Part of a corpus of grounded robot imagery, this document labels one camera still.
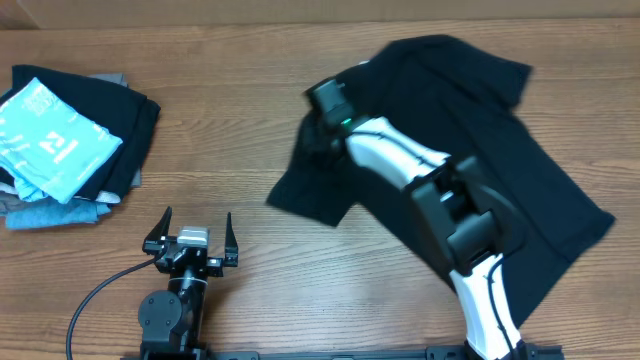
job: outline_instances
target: folded black shirt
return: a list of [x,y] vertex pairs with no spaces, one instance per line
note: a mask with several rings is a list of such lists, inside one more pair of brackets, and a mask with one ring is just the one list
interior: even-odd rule
[[[118,84],[31,65],[13,67],[12,89],[0,104],[37,77],[49,90],[78,113],[120,139],[122,145],[87,180],[76,196],[95,200],[100,191],[122,199],[151,145],[160,106],[143,94]],[[0,182],[13,185],[13,177],[0,169]]]
[[[524,214],[527,244],[503,269],[518,327],[614,222],[513,115],[530,70],[437,35],[393,42],[368,63],[336,76],[357,112],[385,116],[434,150],[475,155],[490,185]],[[359,202],[409,247],[418,242],[400,191],[348,157],[336,162],[314,142],[316,120],[314,113],[303,120],[289,169],[267,202],[332,226]],[[447,273],[434,270],[451,286]]]

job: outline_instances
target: black cable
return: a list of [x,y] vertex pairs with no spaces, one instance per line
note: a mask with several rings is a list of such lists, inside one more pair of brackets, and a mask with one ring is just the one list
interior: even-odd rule
[[78,306],[78,309],[76,309],[76,313],[73,314],[73,317],[71,318],[71,322],[69,323],[69,329],[67,330],[67,342],[66,342],[66,351],[67,351],[67,360],[73,360],[73,355],[71,354],[71,338],[73,336],[73,328],[76,326],[76,322],[78,321],[78,318],[80,317],[80,313],[82,312],[82,310],[84,310],[84,307],[87,306],[87,304],[89,303],[89,301],[91,301],[91,299],[100,291],[102,290],[105,286],[111,284],[112,282],[114,282],[115,280],[118,280],[119,278],[130,274],[136,270],[140,270],[143,267],[149,266],[153,263],[155,263],[156,261],[158,261],[161,257],[164,256],[164,254],[167,252],[167,246],[163,246],[162,247],[162,251],[154,256],[153,259],[151,260],[147,260],[143,263],[140,263],[136,266],[133,266],[127,270],[121,271],[115,275],[113,275],[112,277],[108,278],[107,280],[103,281],[100,285],[98,285],[95,289],[93,289],[93,291],[91,291],[89,293],[89,295],[87,295],[86,298],[84,298],[84,300],[82,300],[82,303],[80,303],[80,306]]
[[434,164],[431,161],[425,159],[422,155],[418,154],[413,149],[411,149],[407,145],[403,144],[402,141],[394,138],[393,136],[389,136],[389,135],[387,135],[385,133],[378,132],[378,131],[356,130],[356,131],[353,131],[351,133],[351,136],[353,136],[353,135],[373,136],[373,137],[377,137],[377,138],[380,138],[380,139],[389,140],[390,142],[392,142],[397,147],[399,147],[402,150],[406,151],[409,155],[411,155],[411,156],[415,157],[416,159],[420,160],[421,163],[427,164],[427,165],[429,165],[429,166],[431,166],[433,168],[437,168],[437,167],[440,166],[438,164]]
[[[500,194],[499,192],[491,189],[488,186],[482,185],[480,183],[476,183],[476,184],[487,195],[493,197],[498,202],[500,202],[502,205],[504,205],[505,207],[509,208],[509,210],[511,210],[512,214],[516,218],[518,218],[518,220],[519,220],[519,221],[517,221],[518,223],[522,222],[523,218],[522,218],[522,214],[520,214],[520,211],[518,211],[518,209],[516,209],[509,202],[509,200],[507,200],[504,196],[502,196],[502,194]],[[502,332],[502,336],[504,336],[504,341],[507,343],[507,347],[509,348],[509,354],[511,355],[511,360],[518,360],[518,359],[520,359],[520,356],[518,355],[518,353],[516,351],[514,351],[513,345],[511,344],[511,341],[509,340],[509,335],[507,334],[507,329],[502,324],[502,320],[500,320],[500,315],[498,314],[498,307],[496,306],[496,302],[495,302],[495,299],[493,297],[493,273],[498,269],[498,267],[500,265],[502,265],[505,262],[505,260],[507,260],[508,258],[513,256],[514,254],[516,254],[518,251],[522,250],[524,248],[525,244],[526,244],[526,240],[527,239],[525,237],[522,240],[522,242],[518,245],[518,247],[516,247],[515,249],[511,250],[509,253],[505,254],[500,260],[496,261],[496,263],[493,264],[491,269],[489,269],[489,273],[487,274],[487,286],[489,287],[489,302],[491,303],[491,309],[493,310],[493,316],[496,318],[496,322],[498,323],[498,328]]]

